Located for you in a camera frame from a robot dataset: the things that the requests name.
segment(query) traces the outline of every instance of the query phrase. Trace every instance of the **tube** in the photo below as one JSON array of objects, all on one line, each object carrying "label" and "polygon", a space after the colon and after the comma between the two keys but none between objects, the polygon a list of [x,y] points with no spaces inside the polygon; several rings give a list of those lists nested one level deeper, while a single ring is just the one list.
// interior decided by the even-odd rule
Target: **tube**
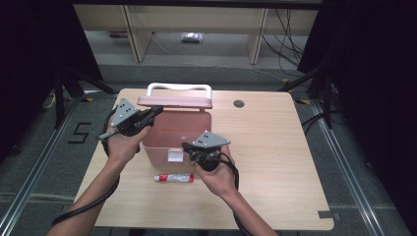
[{"label": "tube", "polygon": [[165,183],[189,183],[194,182],[193,173],[160,174],[153,177],[155,182]]}]

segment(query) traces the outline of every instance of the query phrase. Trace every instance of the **left hand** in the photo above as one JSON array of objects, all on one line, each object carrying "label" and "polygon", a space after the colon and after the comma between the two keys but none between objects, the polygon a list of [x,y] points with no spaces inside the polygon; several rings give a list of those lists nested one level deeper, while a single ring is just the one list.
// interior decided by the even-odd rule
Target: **left hand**
[{"label": "left hand", "polygon": [[[116,129],[110,126],[107,128],[107,132],[114,130]],[[108,138],[109,159],[126,165],[139,152],[139,145],[149,133],[149,130],[150,126],[146,126],[137,135],[132,137],[117,134]]]}]

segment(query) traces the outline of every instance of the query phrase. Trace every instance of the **finger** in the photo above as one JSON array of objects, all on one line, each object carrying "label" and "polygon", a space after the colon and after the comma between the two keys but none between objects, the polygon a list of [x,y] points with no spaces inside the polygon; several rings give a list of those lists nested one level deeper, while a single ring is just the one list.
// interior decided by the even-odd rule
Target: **finger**
[{"label": "finger", "polygon": [[206,174],[208,174],[203,168],[202,168],[202,166],[200,166],[198,163],[195,163],[194,164],[194,170],[196,171],[196,173],[201,177],[201,178],[203,178],[204,177],[204,175],[206,175]]},{"label": "finger", "polygon": [[147,134],[150,132],[150,126],[145,126],[137,135],[134,136],[135,140],[138,140],[138,143],[143,140]]},{"label": "finger", "polygon": [[[230,161],[232,162],[232,164],[235,164],[235,161],[234,161],[232,155],[230,154],[229,146],[221,147],[220,152],[226,154],[230,158]],[[227,156],[222,155],[220,158],[222,158],[224,160],[229,160],[229,158],[227,158]]]}]

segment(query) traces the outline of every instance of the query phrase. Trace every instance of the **hand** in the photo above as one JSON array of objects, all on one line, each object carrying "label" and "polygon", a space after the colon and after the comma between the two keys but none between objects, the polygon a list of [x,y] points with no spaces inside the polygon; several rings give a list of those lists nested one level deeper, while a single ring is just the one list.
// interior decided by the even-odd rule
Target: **hand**
[{"label": "hand", "polygon": [[[221,147],[220,151],[225,153],[230,157],[230,161],[234,164],[234,160],[230,154],[229,146]],[[229,159],[222,155],[220,157],[225,161],[229,161]],[[194,166],[196,173],[200,175],[203,182],[208,186],[208,189],[215,195],[224,199],[226,196],[230,194],[235,194],[237,192],[235,185],[234,185],[234,175],[230,167],[228,167],[224,163],[219,163],[217,168],[215,168],[211,172],[205,171],[199,164]]]},{"label": "hand", "polygon": [[[107,127],[107,132],[116,130],[110,125]],[[139,145],[149,133],[149,130],[150,126],[146,126],[137,135],[132,137],[117,134],[108,138],[109,160],[114,160],[123,166],[126,165],[135,156],[135,153],[139,152]]]}]

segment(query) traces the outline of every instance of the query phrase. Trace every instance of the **right hand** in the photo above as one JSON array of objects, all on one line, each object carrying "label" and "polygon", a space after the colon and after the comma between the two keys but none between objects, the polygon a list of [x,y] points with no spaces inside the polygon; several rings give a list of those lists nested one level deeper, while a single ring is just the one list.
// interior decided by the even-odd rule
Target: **right hand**
[{"label": "right hand", "polygon": [[[230,154],[229,146],[221,147],[220,151],[225,153],[230,157],[230,161],[234,164],[234,160]],[[225,161],[229,161],[229,159],[222,155],[220,157]],[[203,182],[208,186],[208,189],[215,195],[225,198],[230,194],[234,194],[237,192],[235,185],[234,185],[234,175],[230,167],[228,167],[224,163],[219,163],[217,168],[215,168],[211,172],[205,171],[199,164],[194,165],[194,169],[196,173],[200,175]]]}]

